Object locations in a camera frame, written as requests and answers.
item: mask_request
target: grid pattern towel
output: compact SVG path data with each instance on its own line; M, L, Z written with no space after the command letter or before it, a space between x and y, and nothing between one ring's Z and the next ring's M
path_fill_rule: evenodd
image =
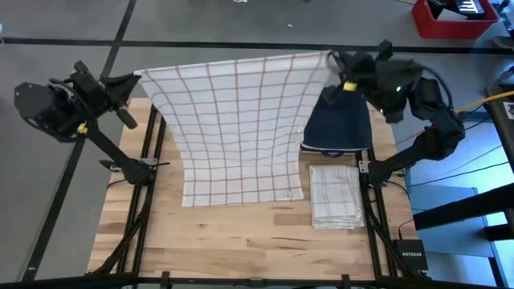
M311 165L309 170L314 229L363 227L358 168Z
M141 71L184 165L182 206L303 199L303 130L330 70L326 53Z

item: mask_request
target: dark blue towel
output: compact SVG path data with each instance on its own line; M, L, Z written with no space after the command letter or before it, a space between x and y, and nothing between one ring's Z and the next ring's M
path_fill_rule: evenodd
M302 150L339 156L373 145L365 99L355 92L336 90L329 87L321 92L304 130ZM329 105L324 95L333 92L333 105Z

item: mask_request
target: folded white towel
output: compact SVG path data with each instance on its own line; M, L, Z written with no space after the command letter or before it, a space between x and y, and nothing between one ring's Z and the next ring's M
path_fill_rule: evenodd
M315 229L364 226L357 168L311 165L312 225Z

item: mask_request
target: red box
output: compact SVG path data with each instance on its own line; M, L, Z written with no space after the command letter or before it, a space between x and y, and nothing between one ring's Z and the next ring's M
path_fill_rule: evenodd
M419 35L425 39L477 39L489 26L498 22L498 16L488 0L479 0L485 11L484 20L436 20L427 0L418 0L412 9Z

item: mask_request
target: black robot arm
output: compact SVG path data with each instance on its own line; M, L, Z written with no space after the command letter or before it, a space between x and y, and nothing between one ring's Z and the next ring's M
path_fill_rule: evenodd
M69 78L50 79L48 85L27 82L18 85L14 90L14 106L19 115L30 126L59 142L88 138L121 168L128 183L148 183L154 177L153 168L144 160L125 155L98 127L98 118L113 111L128 128L137 126L125 106L140 76L131 73L96 79L82 62L75 63L74 68Z
M371 161L368 164L371 183L387 181L392 172L409 168L420 160L442 160L452 154L465 137L461 119L443 102L436 80L420 79L409 96L409 104L414 116L429 120L432 125L426 127L409 148L384 161Z
M338 66L341 89L360 92L387 123L403 119L407 102L414 116L432 123L409 148L386 160L368 163L369 181L375 185L389 180L392 172L409 168L420 160L442 160L454 152L465 136L446 84L442 83L448 104L443 101L439 82L422 77L422 73L429 71L438 79L440 76L412 60L390 60L392 55L393 47L388 41L381 43L375 59L367 53L329 54Z

